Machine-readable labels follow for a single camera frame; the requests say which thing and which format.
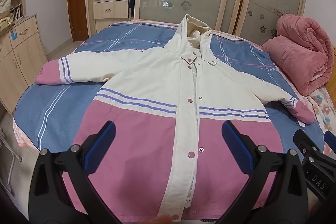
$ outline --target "blue blanket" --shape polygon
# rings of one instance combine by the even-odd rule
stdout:
[[[76,52],[163,47],[175,31],[175,28],[145,23],[118,23],[90,37]],[[218,35],[213,35],[210,48],[216,57],[236,70],[277,85],[297,98],[268,53],[259,51],[246,41],[229,40]],[[71,146],[85,110],[101,86],[102,83],[92,82],[54,86],[33,84],[16,106],[15,122],[37,148],[65,151]],[[266,110],[280,134],[283,150],[287,152],[296,148],[293,134],[300,128],[297,120],[280,102],[267,104]],[[323,133],[318,123],[314,121],[303,129],[323,151]]]

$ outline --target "wooden headboard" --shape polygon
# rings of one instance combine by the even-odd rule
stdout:
[[[334,47],[334,68],[329,81],[325,84],[332,102],[336,105],[336,48]]]

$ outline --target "tile floor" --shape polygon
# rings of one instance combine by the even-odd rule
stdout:
[[[50,60],[58,59],[71,53],[75,48],[79,47],[81,43],[82,42],[73,42],[71,45],[55,54]],[[13,131],[13,119],[8,113],[5,113],[0,120],[0,127],[6,135],[6,141],[13,148],[15,153],[22,157],[21,162],[15,158],[11,181],[9,186],[7,186],[7,189],[12,194],[9,196],[13,203],[21,213],[28,218],[29,188],[39,151],[35,148],[18,146]],[[11,161],[11,153],[5,145],[2,145],[0,147],[0,178],[5,183],[7,183]]]

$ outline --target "drawer handle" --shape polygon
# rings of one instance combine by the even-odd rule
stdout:
[[[19,55],[17,54],[16,56],[17,56],[17,58],[19,58],[20,65],[22,65],[22,62],[21,62],[21,59],[20,59]]]
[[[16,62],[15,62],[14,58],[13,58],[12,60],[14,61],[15,67],[16,67],[16,69],[17,69],[17,64],[16,64]]]
[[[21,33],[19,34],[26,34],[26,32],[28,31],[28,28],[27,29],[24,29]]]

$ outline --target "pink blanket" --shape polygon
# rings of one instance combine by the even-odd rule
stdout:
[[[307,96],[330,78],[334,54],[327,33],[313,19],[286,14],[277,22],[278,36],[262,49]]]

